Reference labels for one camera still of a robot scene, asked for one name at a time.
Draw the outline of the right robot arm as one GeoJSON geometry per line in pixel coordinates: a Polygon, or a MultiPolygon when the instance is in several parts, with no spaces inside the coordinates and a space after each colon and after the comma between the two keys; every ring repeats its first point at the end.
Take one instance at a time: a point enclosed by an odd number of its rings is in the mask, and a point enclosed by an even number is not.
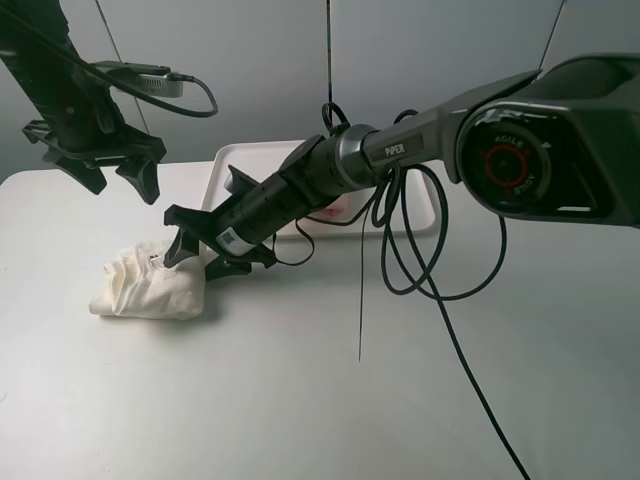
{"type": "Polygon", "coordinates": [[[342,123],[301,143],[263,181],[240,171],[205,212],[171,206],[173,267],[201,246],[214,278],[271,266],[265,241],[340,196],[431,160],[501,216],[635,227],[639,223],[639,58],[588,54],[545,74],[517,74],[465,92],[386,129],[342,123]]]}

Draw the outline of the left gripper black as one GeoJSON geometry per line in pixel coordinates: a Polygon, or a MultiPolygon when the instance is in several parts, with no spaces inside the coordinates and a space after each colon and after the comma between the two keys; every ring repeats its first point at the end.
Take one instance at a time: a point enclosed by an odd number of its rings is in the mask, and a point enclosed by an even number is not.
{"type": "Polygon", "coordinates": [[[107,180],[99,168],[102,163],[121,165],[116,174],[125,179],[146,204],[160,196],[157,164],[166,149],[160,138],[130,125],[121,117],[107,117],[104,131],[94,114],[62,112],[29,122],[22,132],[32,144],[43,143],[43,161],[56,167],[99,195],[107,180]]]}

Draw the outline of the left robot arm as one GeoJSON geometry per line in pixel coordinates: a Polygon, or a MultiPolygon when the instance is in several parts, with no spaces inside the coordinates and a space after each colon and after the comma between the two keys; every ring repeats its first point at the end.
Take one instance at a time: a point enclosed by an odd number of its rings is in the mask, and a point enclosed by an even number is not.
{"type": "Polygon", "coordinates": [[[147,204],[160,195],[161,139],[128,125],[108,84],[79,66],[67,19],[57,1],[1,4],[1,60],[40,117],[23,133],[42,142],[44,161],[94,194],[113,166],[147,204]]]}

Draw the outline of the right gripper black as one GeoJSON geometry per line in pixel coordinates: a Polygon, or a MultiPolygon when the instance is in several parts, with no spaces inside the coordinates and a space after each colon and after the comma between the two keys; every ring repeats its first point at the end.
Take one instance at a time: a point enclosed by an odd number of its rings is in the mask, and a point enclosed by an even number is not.
{"type": "Polygon", "coordinates": [[[251,191],[230,196],[207,212],[178,205],[164,213],[164,224],[179,228],[163,257],[163,266],[173,268],[200,257],[200,244],[219,257],[205,267],[205,280],[214,281],[251,273],[250,261],[261,256],[253,251],[264,240],[310,211],[310,194],[297,174],[278,171],[251,191]]]}

